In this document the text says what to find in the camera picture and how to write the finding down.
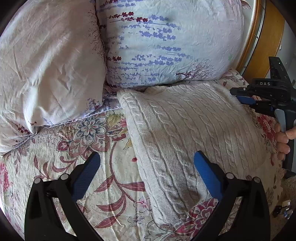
floral bed sheet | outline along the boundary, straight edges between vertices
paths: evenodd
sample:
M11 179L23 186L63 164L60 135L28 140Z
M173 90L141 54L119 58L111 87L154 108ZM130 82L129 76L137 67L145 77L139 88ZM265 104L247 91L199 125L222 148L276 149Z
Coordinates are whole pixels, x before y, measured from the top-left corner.
M236 71L216 81L226 88L246 85ZM264 163L256 175L274 176L265 186L270 211L275 207L284 175L276 160L274 119L250 112L259 129L264 131L270 162ZM128 136L122 109L98 113L77 122L43 129L32 139L7 153L0 160L0 199L12 226L24 237L24 218L32 182L44 181L70 173L83 163L91 152L101 156L101 166L84 198L77 201L87 220L106 241L150 240L186 241L194 237L217 205L216 199L197 204L174 225L157 225L153 221L149 197L138 171L137 158ZM57 213L65 230L73 234L58 199ZM230 229L239 207L236 204L222 230Z

human hand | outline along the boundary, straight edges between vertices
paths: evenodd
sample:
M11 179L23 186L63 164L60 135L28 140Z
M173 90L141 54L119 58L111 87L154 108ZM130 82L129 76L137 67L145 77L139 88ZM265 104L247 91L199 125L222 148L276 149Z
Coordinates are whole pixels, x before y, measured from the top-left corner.
M282 161L285 158L285 154L290 152L290 147L287 145L288 141L296 139L296 127L283 133L281 132L280 124L276 123L274 130L276 132L276 150L278 151L277 157Z

beige knitted fabric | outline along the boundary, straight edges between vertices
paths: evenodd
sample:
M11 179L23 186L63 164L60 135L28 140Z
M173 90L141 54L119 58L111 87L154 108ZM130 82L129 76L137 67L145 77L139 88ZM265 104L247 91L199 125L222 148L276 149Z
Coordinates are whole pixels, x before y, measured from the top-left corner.
M242 179L265 160L264 139L222 86L157 86L117 97L156 223L173 223L210 197L193 165L196 151Z

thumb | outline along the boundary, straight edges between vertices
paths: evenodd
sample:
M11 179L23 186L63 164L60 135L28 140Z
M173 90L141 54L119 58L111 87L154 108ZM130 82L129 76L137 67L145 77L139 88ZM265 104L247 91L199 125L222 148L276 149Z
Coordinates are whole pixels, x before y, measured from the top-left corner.
M286 131L286 135L290 140L296 138L296 127L293 127L291 130Z

silver screw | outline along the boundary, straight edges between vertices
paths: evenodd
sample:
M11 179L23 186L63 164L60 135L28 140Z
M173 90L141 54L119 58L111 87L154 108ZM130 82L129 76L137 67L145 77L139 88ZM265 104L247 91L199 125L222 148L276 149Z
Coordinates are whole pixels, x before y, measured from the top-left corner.
M259 177L254 177L254 181L255 181L256 183L260 183L260 182L261 182L261 180L260 180Z
M67 173L64 173L63 175L61 175L62 180L67 180L68 177L69 177L69 175Z
M226 173L226 177L228 178L228 179L234 179L234 175L232 174L232 173Z
M36 178L36 179L34 180L34 183L38 184L40 181L41 181L40 178Z

